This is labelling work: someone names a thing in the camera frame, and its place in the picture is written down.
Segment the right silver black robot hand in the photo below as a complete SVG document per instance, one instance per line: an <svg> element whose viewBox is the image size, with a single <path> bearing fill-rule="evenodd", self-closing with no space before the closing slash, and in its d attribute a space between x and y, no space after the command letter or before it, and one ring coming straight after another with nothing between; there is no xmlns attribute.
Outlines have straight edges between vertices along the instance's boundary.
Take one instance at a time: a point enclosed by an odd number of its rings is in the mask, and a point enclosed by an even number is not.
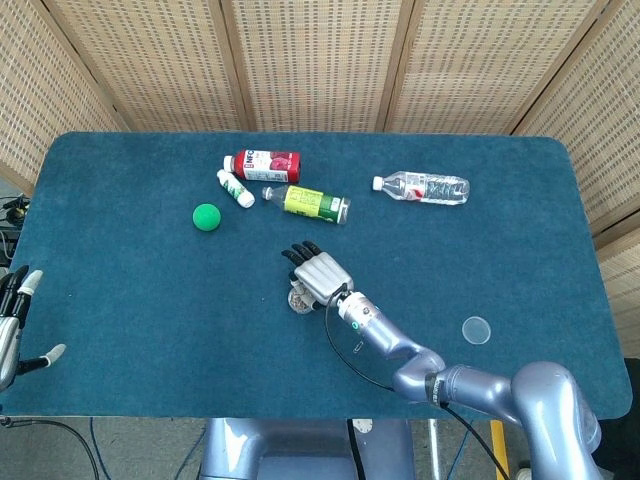
<svg viewBox="0 0 640 480"><path fill-rule="evenodd" d="M334 306L341 292L354 290L351 275L311 241L293 244L281 255L294 266L289 273L291 288L307 309Z"/></svg>

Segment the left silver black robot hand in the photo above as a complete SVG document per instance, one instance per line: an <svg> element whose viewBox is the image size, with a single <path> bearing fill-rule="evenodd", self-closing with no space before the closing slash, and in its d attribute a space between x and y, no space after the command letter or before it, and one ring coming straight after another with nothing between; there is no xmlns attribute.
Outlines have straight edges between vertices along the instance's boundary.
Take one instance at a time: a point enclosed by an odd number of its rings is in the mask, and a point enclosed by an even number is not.
<svg viewBox="0 0 640 480"><path fill-rule="evenodd" d="M51 367L65 353L65 344L55 345L44 355L21 360L20 347L32 297L43 272L29 272L22 265L1 278L1 391L7 390L17 376Z"/></svg>

